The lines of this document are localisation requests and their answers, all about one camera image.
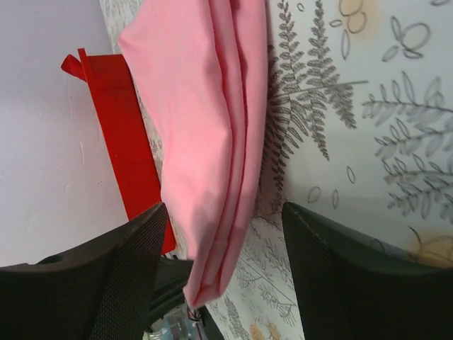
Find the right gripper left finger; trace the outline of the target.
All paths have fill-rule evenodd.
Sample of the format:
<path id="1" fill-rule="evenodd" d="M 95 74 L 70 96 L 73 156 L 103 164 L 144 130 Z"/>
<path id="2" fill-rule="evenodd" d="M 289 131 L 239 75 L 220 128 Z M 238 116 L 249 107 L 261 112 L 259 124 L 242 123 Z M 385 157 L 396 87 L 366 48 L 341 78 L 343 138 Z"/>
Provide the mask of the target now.
<path id="1" fill-rule="evenodd" d="M 73 249 L 1 268 L 1 338 L 141 339 L 167 219 L 157 203 Z"/>

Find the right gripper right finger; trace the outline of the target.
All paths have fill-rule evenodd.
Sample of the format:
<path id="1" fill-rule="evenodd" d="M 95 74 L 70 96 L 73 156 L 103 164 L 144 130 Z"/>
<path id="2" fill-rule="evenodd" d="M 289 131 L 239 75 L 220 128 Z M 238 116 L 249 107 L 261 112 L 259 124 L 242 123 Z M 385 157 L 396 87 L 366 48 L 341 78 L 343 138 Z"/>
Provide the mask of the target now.
<path id="1" fill-rule="evenodd" d="M 282 226 L 306 339 L 451 339 L 452 270 L 386 254 L 296 203 Z"/>

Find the pink t shirt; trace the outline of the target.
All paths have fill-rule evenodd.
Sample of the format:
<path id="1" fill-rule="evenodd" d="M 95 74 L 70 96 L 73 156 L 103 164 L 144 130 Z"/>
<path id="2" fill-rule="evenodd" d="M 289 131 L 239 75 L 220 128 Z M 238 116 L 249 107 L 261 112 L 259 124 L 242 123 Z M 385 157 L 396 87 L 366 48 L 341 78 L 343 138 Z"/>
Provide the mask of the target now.
<path id="1" fill-rule="evenodd" d="M 118 45 L 162 141 L 161 197 L 199 307 L 226 290 L 256 199 L 268 87 L 264 1 L 144 1 Z"/>

